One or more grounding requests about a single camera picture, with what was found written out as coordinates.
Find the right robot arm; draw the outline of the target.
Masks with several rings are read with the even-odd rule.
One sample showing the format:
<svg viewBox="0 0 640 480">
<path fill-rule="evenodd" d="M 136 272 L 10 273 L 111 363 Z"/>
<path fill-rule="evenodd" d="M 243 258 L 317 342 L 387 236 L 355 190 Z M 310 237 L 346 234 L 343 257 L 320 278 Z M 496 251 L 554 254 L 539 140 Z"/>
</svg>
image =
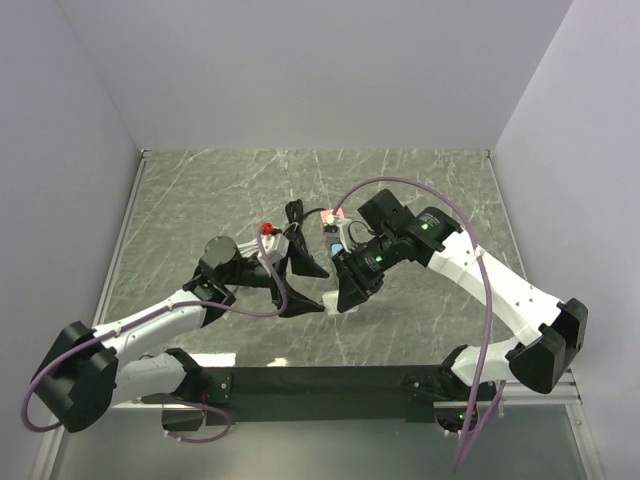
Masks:
<svg viewBox="0 0 640 480">
<path fill-rule="evenodd" d="M 512 333 L 501 342 L 457 347 L 440 366 L 444 395 L 460 399 L 474 383 L 503 380 L 517 380 L 539 394 L 555 388 L 584 344 L 588 309 L 583 302 L 562 301 L 536 288 L 436 207 L 414 214 L 384 189 L 358 211 L 372 232 L 365 243 L 347 239 L 350 220 L 334 214 L 325 220 L 325 227 L 340 235 L 332 252 L 338 312 L 368 301 L 382 287 L 385 272 L 397 264 L 417 262 L 489 307 Z"/>
</svg>

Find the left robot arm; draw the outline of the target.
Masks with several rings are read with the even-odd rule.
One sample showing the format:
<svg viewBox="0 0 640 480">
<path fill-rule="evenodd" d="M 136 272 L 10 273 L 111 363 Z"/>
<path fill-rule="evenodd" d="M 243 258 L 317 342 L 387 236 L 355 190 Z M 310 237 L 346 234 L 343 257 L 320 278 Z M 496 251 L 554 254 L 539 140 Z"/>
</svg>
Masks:
<svg viewBox="0 0 640 480">
<path fill-rule="evenodd" d="M 58 335 L 32 377 L 21 406 L 23 425 L 39 431 L 28 407 L 37 396 L 56 426 L 82 431 L 110 407 L 137 397 L 168 394 L 185 404 L 200 388 L 200 366 L 184 351 L 147 354 L 172 338 L 204 328 L 236 306 L 231 287 L 267 289 L 273 309 L 264 317 L 290 318 L 323 311 L 297 292 L 286 274 L 328 278 L 329 274 L 289 230 L 264 224 L 254 239 L 237 245 L 228 236 L 208 241 L 192 278 L 167 299 L 123 319 L 88 328 L 73 322 Z"/>
</svg>

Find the small white charger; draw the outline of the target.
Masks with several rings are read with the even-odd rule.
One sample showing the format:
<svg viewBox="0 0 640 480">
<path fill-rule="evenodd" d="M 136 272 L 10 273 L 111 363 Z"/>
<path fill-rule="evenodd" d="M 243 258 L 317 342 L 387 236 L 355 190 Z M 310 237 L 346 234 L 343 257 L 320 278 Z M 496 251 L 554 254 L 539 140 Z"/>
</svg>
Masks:
<svg viewBox="0 0 640 480">
<path fill-rule="evenodd" d="M 354 306 L 348 310 L 339 311 L 338 310 L 338 297 L 339 292 L 337 290 L 327 291 L 322 295 L 322 303 L 325 308 L 325 313 L 328 316 L 337 316 L 340 314 L 350 314 L 357 312 L 359 307 Z"/>
</svg>

